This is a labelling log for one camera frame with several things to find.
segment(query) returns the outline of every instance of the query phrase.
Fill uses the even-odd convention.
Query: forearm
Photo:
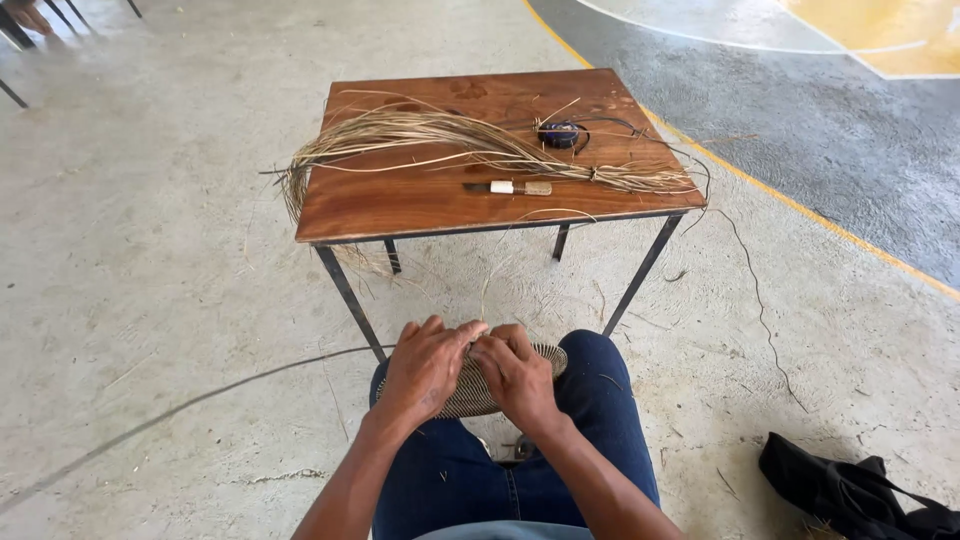
[[[310,506],[293,539],[365,540],[383,481],[409,434],[403,422],[387,417],[376,407],[371,409],[347,456]]]
[[[683,533],[621,474],[565,414],[534,438],[563,479],[597,540],[683,538]]]

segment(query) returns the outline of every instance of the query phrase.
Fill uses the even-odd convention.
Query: black cloth
[[[960,540],[960,512],[898,488],[882,457],[833,461],[771,432],[759,465],[781,497],[851,540]],[[904,513],[894,491],[924,508]]]

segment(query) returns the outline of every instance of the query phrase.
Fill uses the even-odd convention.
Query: blue jeans
[[[560,347],[569,363],[554,383],[557,407],[659,506],[623,357],[608,337],[592,331],[573,331]],[[377,366],[373,374],[371,406],[388,363]],[[440,528],[498,520],[587,526],[564,482],[539,450],[505,469],[490,459],[459,420],[429,420],[396,453],[376,504],[373,537],[409,540]]]

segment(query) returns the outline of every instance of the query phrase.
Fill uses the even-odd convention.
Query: woven basket
[[[547,345],[546,343],[533,343],[534,351],[538,355],[550,360],[550,367],[553,372],[553,380],[556,380],[566,369],[566,352],[556,345]],[[384,379],[376,387],[376,399],[379,400],[383,394],[383,388],[387,380]],[[457,378],[457,389],[453,391],[450,399],[446,400],[444,409],[436,418],[468,418],[470,416],[483,416],[484,414],[494,414],[500,412],[500,405],[490,395],[490,389],[487,387],[487,381],[483,378],[483,372],[476,360],[464,353],[464,367],[460,370],[460,377]]]

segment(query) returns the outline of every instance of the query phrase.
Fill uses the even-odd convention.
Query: wooden table
[[[334,83],[330,86],[324,128],[359,114],[359,110],[382,105],[398,103],[400,110],[420,108],[397,96],[343,92],[348,89],[396,92],[494,124],[526,125],[529,128],[514,133],[538,145],[534,119],[544,119],[576,98],[580,100],[550,120],[564,120],[575,114],[615,116],[638,130],[646,129],[650,136],[657,136],[650,120],[611,69]],[[575,158],[571,150],[550,151],[565,160],[590,165],[648,160],[666,161],[680,167],[673,153],[659,142],[596,133],[631,135],[629,128],[612,122],[591,122],[587,127],[591,141]],[[339,161],[338,166],[373,169],[432,160],[456,152],[460,150],[449,146],[420,145],[357,156]],[[697,190],[674,195],[635,195],[589,182],[556,183],[553,194],[548,197],[466,191],[463,183],[483,184],[509,178],[505,178],[503,171],[468,162],[463,162],[462,167],[439,171],[427,168],[430,167],[357,173],[315,167],[300,213],[297,242],[313,244],[380,361],[386,359],[383,349],[330,249],[332,245],[382,240],[396,274],[400,272],[397,239],[557,225],[560,231],[553,258],[559,262],[569,226],[593,222],[593,219],[569,211],[537,212],[518,221],[522,216],[541,209],[576,209],[596,221],[666,216],[653,246],[604,329],[604,335],[610,335],[681,218],[688,211],[706,205]],[[536,177],[516,179],[537,180]]]

